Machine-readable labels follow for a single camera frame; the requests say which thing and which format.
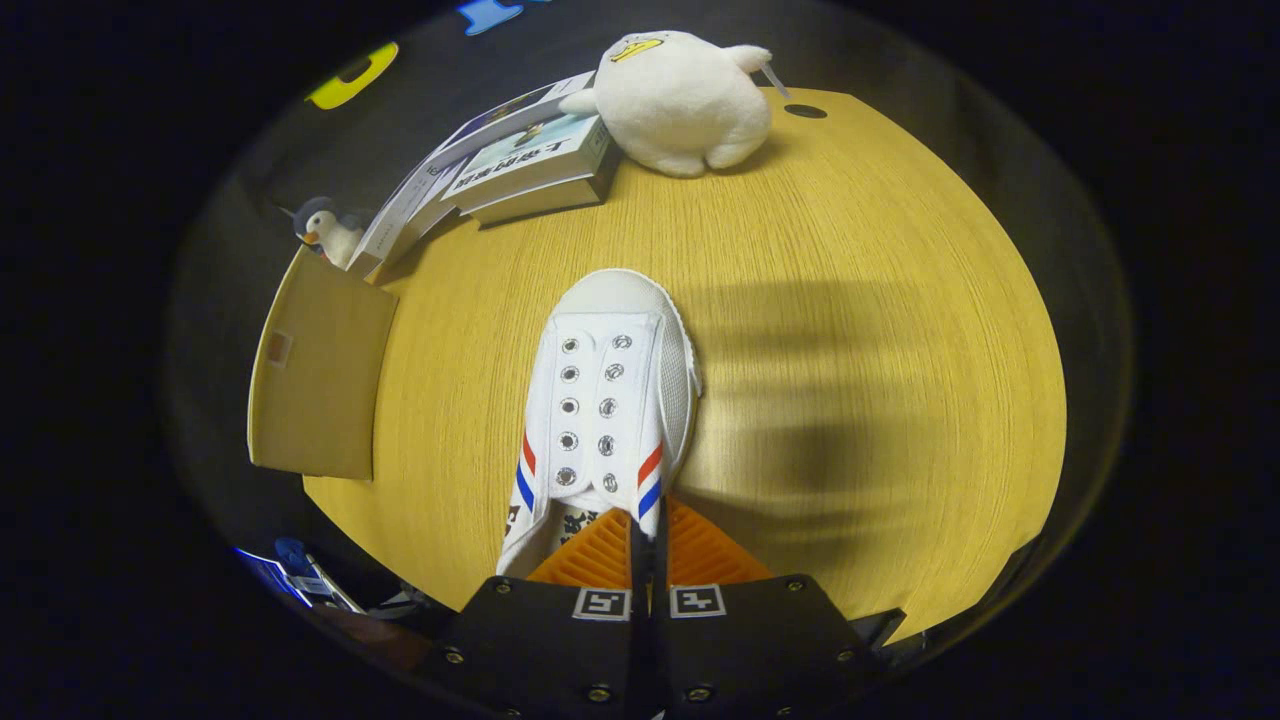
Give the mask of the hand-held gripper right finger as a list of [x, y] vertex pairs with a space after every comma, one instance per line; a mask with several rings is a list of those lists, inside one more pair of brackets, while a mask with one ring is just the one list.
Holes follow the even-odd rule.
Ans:
[[666, 719], [818, 719], [888, 670], [890, 612], [845, 618], [814, 577], [749, 555], [672, 498], [655, 538], [650, 646]]

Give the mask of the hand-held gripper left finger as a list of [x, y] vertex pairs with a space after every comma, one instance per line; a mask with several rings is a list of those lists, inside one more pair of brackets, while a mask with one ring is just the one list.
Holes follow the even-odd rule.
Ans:
[[419, 671], [490, 719], [653, 719], [648, 546], [612, 510], [525, 579], [495, 575]]

